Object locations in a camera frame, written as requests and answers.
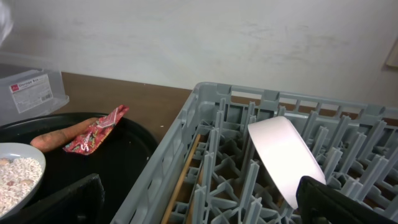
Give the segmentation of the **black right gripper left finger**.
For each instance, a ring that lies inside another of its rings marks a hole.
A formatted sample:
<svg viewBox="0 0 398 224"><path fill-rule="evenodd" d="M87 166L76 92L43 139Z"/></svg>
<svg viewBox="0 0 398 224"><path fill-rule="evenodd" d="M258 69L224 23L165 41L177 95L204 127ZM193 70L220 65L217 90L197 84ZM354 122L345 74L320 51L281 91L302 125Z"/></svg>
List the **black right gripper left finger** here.
<svg viewBox="0 0 398 224"><path fill-rule="evenodd" d="M3 218L1 224L98 223L104 188L98 174L90 174L58 192Z"/></svg>

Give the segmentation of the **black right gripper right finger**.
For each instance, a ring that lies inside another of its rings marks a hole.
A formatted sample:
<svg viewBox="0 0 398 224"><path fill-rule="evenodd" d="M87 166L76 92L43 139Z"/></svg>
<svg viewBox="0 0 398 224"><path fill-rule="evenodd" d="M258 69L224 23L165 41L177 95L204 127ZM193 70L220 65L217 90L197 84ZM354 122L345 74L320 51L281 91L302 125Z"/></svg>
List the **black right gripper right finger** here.
<svg viewBox="0 0 398 224"><path fill-rule="evenodd" d="M300 179L296 192L304 224L394 224L388 219L327 187L310 176Z"/></svg>

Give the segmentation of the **red snack wrapper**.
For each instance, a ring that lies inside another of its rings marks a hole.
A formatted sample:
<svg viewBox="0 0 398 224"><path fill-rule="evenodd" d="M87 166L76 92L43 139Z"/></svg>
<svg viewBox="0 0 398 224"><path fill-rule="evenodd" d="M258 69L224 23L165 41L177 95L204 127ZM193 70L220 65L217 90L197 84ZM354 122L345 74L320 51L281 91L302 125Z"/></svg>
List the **red snack wrapper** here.
<svg viewBox="0 0 398 224"><path fill-rule="evenodd" d="M89 125L82 134L78 135L72 142L63 147L63 150L65 152L83 154L86 156L92 154L128 111L128 106L118 106L109 115L103 116Z"/></svg>

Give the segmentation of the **pink plastic bowl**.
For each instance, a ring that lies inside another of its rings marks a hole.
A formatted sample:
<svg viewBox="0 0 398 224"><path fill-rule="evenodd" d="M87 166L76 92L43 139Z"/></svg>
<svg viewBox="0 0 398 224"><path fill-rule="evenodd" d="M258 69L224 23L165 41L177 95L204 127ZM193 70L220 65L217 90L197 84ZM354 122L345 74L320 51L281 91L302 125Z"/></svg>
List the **pink plastic bowl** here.
<svg viewBox="0 0 398 224"><path fill-rule="evenodd" d="M273 183L293 208L300 179L310 176L325 184L325 175L293 124L285 117L248 125L249 135Z"/></svg>

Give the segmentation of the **orange carrot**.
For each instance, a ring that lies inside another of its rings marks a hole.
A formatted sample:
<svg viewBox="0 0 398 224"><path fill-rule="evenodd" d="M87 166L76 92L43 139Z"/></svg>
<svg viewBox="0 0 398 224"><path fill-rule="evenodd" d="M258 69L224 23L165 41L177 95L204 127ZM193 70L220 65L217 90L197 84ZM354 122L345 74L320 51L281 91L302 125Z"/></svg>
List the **orange carrot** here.
<svg viewBox="0 0 398 224"><path fill-rule="evenodd" d="M52 151L70 142L79 134L82 134L91 124L95 123L97 120L97 118L86 119L76 125L42 134L33 138L33 140L30 142L30 145L42 152Z"/></svg>

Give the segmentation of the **grey plate with food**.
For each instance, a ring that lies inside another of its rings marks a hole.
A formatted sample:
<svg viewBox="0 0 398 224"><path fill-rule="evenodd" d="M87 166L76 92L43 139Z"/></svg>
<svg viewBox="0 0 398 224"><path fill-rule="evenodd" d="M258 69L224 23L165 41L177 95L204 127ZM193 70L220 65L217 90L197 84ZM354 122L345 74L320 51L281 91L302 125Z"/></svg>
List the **grey plate with food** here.
<svg viewBox="0 0 398 224"><path fill-rule="evenodd" d="M38 190L46 160L37 148L22 143L1 144L1 218L21 210Z"/></svg>

